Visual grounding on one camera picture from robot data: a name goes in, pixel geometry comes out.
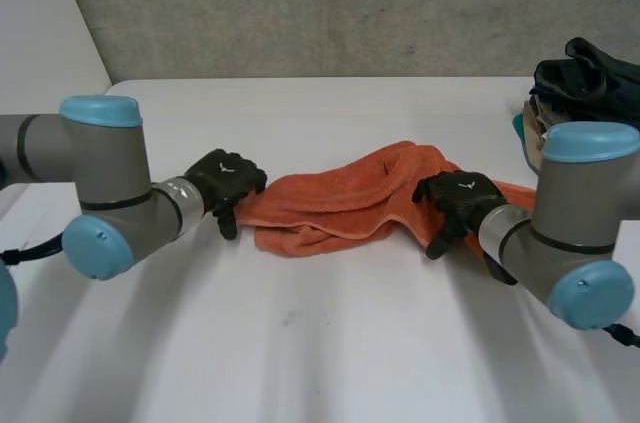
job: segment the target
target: black cable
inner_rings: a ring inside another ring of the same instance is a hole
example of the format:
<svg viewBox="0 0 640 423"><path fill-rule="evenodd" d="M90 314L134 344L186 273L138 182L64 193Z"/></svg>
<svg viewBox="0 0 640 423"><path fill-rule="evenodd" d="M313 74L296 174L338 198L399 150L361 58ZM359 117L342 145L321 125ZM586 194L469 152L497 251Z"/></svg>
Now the black cable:
<svg viewBox="0 0 640 423"><path fill-rule="evenodd" d="M636 335L631 328L627 328L624 325L616 323L603 328L604 331L609 333L611 337L618 343L622 343L624 346L635 346L640 348L640 336Z"/></svg>
<svg viewBox="0 0 640 423"><path fill-rule="evenodd" d="M14 266L22 261L40 260L62 251L62 233L40 245L26 250L6 250L0 253L0 259L6 266Z"/></svg>

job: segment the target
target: logo on robotic hand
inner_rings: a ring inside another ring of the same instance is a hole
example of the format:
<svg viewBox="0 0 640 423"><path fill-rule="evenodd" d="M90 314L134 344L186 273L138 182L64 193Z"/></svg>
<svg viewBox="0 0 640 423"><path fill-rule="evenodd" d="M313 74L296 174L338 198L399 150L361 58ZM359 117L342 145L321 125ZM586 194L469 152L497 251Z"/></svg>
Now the logo on robotic hand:
<svg viewBox="0 0 640 423"><path fill-rule="evenodd" d="M229 168L225 168L222 162L220 162L220 173L235 173L236 170L231 170Z"/></svg>

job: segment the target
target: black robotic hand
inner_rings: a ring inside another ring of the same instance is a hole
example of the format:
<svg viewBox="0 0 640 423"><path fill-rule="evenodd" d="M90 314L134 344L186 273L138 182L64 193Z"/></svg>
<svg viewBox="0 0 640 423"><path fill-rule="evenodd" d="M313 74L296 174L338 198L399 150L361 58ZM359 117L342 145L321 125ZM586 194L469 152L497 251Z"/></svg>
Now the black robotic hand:
<svg viewBox="0 0 640 423"><path fill-rule="evenodd" d="M489 178L466 171L443 171L420 180L413 201L417 203L425 196L444 213L442 228L427 246L427 257L432 260L444 255L467 233L477 235L484 217L494 208L507 204Z"/></svg>
<svg viewBox="0 0 640 423"><path fill-rule="evenodd" d="M262 193L267 174L238 153L214 150L187 170L184 177L202 195L205 211L218 219L220 233L225 240L238 236L235 207L250 191Z"/></svg>

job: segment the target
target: white wall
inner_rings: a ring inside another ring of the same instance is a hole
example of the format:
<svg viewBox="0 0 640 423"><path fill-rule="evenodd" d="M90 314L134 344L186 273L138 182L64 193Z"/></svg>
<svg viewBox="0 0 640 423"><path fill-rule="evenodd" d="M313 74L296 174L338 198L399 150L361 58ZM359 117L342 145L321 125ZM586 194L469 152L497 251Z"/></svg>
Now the white wall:
<svg viewBox="0 0 640 423"><path fill-rule="evenodd" d="M75 0L0 0L0 114L53 113L110 86ZM0 194L0 217L22 190Z"/></svg>

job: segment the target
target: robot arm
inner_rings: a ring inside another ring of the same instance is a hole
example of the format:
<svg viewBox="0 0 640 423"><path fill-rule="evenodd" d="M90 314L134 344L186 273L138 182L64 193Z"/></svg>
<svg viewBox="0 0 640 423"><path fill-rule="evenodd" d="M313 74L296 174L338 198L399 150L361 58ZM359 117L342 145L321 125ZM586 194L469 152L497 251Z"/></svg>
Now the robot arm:
<svg viewBox="0 0 640 423"><path fill-rule="evenodd" d="M184 175L152 184L142 119L131 98L72 97L59 114L0 117L0 190L14 183L75 183L82 215L47 244L64 250L90 278L127 271L207 212L223 237L235 238L235 205L263 191L266 181L251 161L215 150ZM16 314L13 280L0 263L0 360Z"/></svg>
<svg viewBox="0 0 640 423"><path fill-rule="evenodd" d="M618 123L575 122L547 137L533 214L508 204L480 173L443 173L418 184L445 213L427 248L436 258L474 233L494 278L519 282L573 328L614 324L630 307L633 281L612 261L620 222L638 188L638 132Z"/></svg>

